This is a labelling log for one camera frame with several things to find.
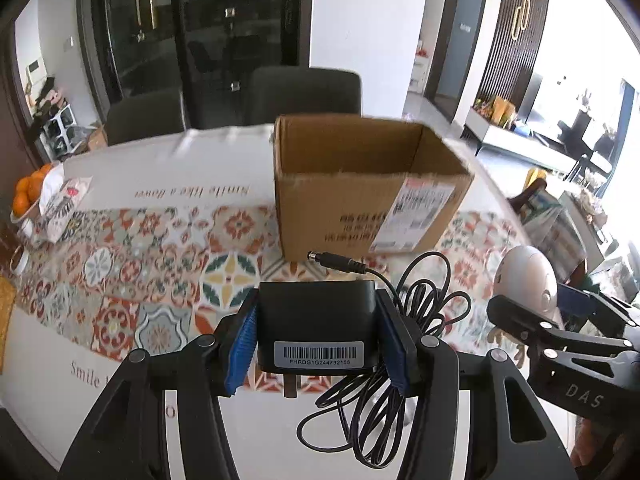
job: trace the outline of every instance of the dark chair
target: dark chair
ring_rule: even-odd
[[[558,137],[558,140],[564,144],[566,154],[575,160],[575,165],[564,178],[565,180],[574,178],[576,174],[584,169],[583,160],[589,160],[593,156],[593,150],[582,140],[589,124],[591,124],[591,117],[587,112],[583,112],[582,110],[576,115],[573,126],[569,127],[563,121],[559,121],[558,123],[558,126],[562,130],[562,134]]]
[[[188,128],[182,90],[170,88],[124,98],[111,105],[105,131],[110,146]]]
[[[360,76],[345,70],[264,66],[251,77],[244,124],[273,123],[284,114],[362,111]]]
[[[199,41],[190,41],[187,43],[187,48],[193,56],[193,62],[196,65],[196,70],[201,74],[207,72],[213,72],[218,69],[218,62],[209,57],[207,49]]]

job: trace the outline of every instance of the floor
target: floor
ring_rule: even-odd
[[[454,117],[458,109],[458,101],[455,97],[448,95],[436,94],[433,97],[433,103],[447,117]]]
[[[407,93],[402,116],[405,120],[426,124],[441,137],[459,139],[462,133],[462,126],[449,123],[432,103],[413,92]],[[527,171],[532,168],[530,162],[489,148],[482,149],[478,160],[505,196],[516,196],[522,191]]]

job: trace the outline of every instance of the screw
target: screw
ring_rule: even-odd
[[[206,348],[213,345],[216,342],[216,338],[213,334],[204,334],[198,338],[198,346]]]
[[[423,335],[420,338],[420,343],[422,346],[426,346],[427,348],[436,348],[439,345],[438,338],[433,335]]]
[[[494,348],[489,352],[489,355],[491,356],[491,359],[498,361],[499,363],[503,363],[509,358],[507,352],[500,348]]]
[[[129,352],[129,361],[132,363],[139,363],[143,361],[146,357],[146,352],[142,348],[136,348]]]

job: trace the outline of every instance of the wooden slat wall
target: wooden slat wall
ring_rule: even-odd
[[[531,0],[529,26],[513,41],[513,13],[523,1],[502,0],[494,43],[478,90],[479,98],[488,100],[499,95],[511,101],[516,110],[522,104],[538,56],[549,3],[549,0]]]

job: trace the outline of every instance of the gray door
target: gray door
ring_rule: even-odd
[[[484,0],[445,0],[427,97],[449,120],[465,86],[483,10]]]

